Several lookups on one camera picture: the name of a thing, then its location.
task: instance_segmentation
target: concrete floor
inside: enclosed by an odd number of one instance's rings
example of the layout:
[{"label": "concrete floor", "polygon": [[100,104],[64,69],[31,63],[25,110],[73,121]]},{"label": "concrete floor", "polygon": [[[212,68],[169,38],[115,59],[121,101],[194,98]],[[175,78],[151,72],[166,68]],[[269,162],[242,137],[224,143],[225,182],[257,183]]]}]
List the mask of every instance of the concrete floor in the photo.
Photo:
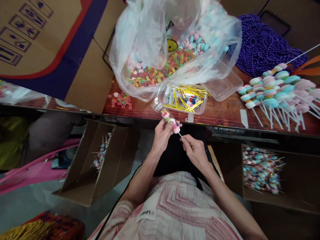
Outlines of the concrete floor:
[{"label": "concrete floor", "polygon": [[[87,238],[110,212],[126,188],[133,172],[148,155],[152,147],[153,138],[153,130],[141,130],[131,174],[90,208],[52,195],[52,192],[60,189],[63,185],[63,182],[58,180],[29,185],[0,196],[0,234],[25,223],[44,211],[50,210],[52,213],[70,215],[82,221],[85,224],[85,238]],[[242,199],[240,196],[237,197],[247,209],[251,209],[249,201]]]}]

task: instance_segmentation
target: pink plastic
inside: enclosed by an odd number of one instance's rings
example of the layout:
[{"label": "pink plastic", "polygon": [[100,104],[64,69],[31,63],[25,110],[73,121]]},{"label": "pink plastic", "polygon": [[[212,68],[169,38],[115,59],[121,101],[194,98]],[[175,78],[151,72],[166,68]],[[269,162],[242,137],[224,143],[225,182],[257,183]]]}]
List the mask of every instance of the pink plastic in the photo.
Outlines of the pink plastic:
[{"label": "pink plastic", "polygon": [[0,196],[30,184],[59,179],[66,170],[51,169],[51,161],[44,161],[53,158],[59,151],[78,146],[80,140],[81,138],[69,139],[62,145],[62,148],[48,153],[21,168],[12,169],[5,173],[5,177],[0,179]]}]

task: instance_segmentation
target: left hand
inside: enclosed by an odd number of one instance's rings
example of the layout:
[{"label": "left hand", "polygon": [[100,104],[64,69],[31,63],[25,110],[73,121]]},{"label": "left hand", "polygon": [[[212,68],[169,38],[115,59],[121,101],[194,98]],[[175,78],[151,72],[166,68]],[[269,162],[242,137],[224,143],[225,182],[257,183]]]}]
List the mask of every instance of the left hand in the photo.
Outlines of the left hand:
[{"label": "left hand", "polygon": [[[180,121],[177,121],[179,127],[182,127]],[[168,145],[168,140],[170,136],[173,134],[172,129],[173,122],[169,122],[166,125],[166,121],[162,119],[159,124],[155,128],[154,140],[152,149],[153,151],[162,154],[164,150],[166,150]]]}]

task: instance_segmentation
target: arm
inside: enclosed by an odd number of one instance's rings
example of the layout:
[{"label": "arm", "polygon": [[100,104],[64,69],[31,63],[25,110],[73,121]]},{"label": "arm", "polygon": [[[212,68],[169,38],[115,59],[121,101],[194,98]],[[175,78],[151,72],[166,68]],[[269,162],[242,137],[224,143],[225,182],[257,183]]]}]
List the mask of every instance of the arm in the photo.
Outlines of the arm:
[{"label": "arm", "polygon": [[173,123],[169,122],[165,126],[165,120],[162,119],[156,126],[152,149],[119,201],[127,200],[132,203],[134,208],[144,202],[159,159],[164,150],[166,150],[168,140],[173,134],[171,131],[172,125]]},{"label": "arm", "polygon": [[185,135],[180,140],[191,162],[209,182],[215,195],[216,203],[228,216],[243,238],[267,239],[251,214],[214,171],[212,164],[208,161],[203,142],[194,139],[190,135]]}]

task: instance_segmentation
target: wooden table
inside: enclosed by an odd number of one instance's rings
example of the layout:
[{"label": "wooden table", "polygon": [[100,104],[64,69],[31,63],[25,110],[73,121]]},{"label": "wooden table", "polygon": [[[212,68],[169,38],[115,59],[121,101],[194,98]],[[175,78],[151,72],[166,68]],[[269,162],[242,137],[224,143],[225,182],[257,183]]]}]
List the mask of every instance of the wooden table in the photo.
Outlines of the wooden table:
[{"label": "wooden table", "polygon": [[[247,74],[243,73],[236,66],[233,68],[233,71],[243,80],[244,84],[248,84],[251,77]],[[119,88],[116,81],[112,84],[110,94],[113,95],[114,92],[121,93],[121,89]],[[107,99],[103,114],[104,115],[112,115],[117,117],[130,117],[130,118],[140,118],[140,119],[152,119],[152,120],[160,120],[161,116],[156,113],[152,107],[152,101],[145,103],[136,98],[132,98],[132,110],[128,108],[122,109],[119,105],[116,105],[115,108],[111,107],[111,100],[114,97]],[[31,107],[31,108],[43,108],[45,105],[45,100],[37,99],[34,101],[29,101],[25,103],[16,104],[16,106],[23,107]],[[64,110],[64,107],[59,106],[54,99],[50,101],[46,109],[54,109],[54,110]],[[72,112],[80,112],[79,109],[76,108],[66,108],[66,111]],[[242,128],[245,129],[243,124],[241,123],[240,117],[240,109],[246,109],[244,103],[240,100],[240,96],[238,93],[232,94],[229,98],[225,99],[222,102],[215,101],[212,97],[208,98],[207,106],[203,114],[194,115],[194,123],[197,124],[207,124],[211,126],[221,126],[221,127],[230,127],[230,128]],[[255,117],[253,111],[251,109],[247,109],[248,116],[248,124],[249,129],[252,130],[264,130],[264,131],[276,131],[278,133],[289,133],[288,128],[283,124],[284,130],[281,130],[279,124],[276,121],[273,121],[274,126],[273,129],[270,128],[270,121],[264,115],[259,107],[255,107],[256,113],[258,114],[262,124],[264,127],[261,127],[257,118]],[[181,113],[177,111],[170,111],[173,116],[180,120],[181,122],[188,122],[188,114]],[[304,121],[306,125],[306,130],[303,130],[302,127],[299,127],[299,131],[301,134],[310,135],[310,136],[320,136],[320,124],[319,119],[312,116],[310,113],[303,114]],[[294,130],[296,124],[291,120],[291,134],[297,134]]]}]

